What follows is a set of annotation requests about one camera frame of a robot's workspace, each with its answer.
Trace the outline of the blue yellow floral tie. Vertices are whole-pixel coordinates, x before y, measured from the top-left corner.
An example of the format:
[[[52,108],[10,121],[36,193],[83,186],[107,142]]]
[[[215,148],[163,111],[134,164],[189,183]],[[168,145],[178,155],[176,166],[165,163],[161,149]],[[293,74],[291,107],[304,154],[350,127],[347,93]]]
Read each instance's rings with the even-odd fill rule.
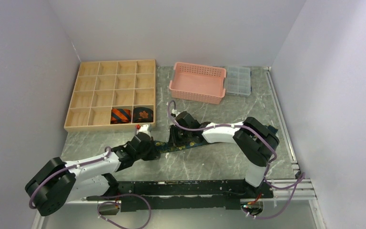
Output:
[[[188,142],[186,144],[183,144],[181,146],[175,146],[173,143],[168,142],[162,142],[162,141],[155,141],[155,149],[160,153],[171,153],[171,152],[177,152],[181,150],[187,150],[195,147],[205,146],[209,143],[203,141],[200,143],[196,143],[194,141]]]

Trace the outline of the orange navy striped tie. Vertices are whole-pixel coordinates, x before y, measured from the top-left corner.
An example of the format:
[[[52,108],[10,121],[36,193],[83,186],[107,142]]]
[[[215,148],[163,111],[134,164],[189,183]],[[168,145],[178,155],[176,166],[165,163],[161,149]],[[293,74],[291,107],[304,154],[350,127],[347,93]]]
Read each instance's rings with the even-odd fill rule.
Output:
[[[111,124],[126,124],[132,119],[131,110],[123,108],[113,108],[111,111]]]

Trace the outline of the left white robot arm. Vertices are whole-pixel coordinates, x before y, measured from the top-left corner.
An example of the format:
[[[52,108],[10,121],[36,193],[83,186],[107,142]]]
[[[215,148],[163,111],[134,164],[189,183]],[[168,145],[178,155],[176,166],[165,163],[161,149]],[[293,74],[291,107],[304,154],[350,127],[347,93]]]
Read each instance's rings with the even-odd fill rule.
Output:
[[[87,197],[112,200],[120,193],[119,183],[113,176],[115,172],[131,167],[138,160],[159,157],[153,138],[138,133],[124,145],[107,146],[97,156],[75,161],[52,158],[25,186],[29,207],[48,216],[69,201]]]

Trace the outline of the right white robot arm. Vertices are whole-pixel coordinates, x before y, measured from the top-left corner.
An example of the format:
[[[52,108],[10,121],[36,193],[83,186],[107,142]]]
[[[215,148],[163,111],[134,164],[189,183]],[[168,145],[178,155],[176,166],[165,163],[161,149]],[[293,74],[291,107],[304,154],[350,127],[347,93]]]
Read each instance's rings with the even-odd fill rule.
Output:
[[[244,193],[249,198],[255,198],[262,192],[262,181],[267,167],[276,152],[280,141],[276,136],[278,129],[264,125],[254,117],[233,124],[216,124],[213,122],[199,123],[188,112],[182,112],[172,117],[169,142],[181,147],[196,144],[232,143],[237,145],[250,166],[245,175]]]

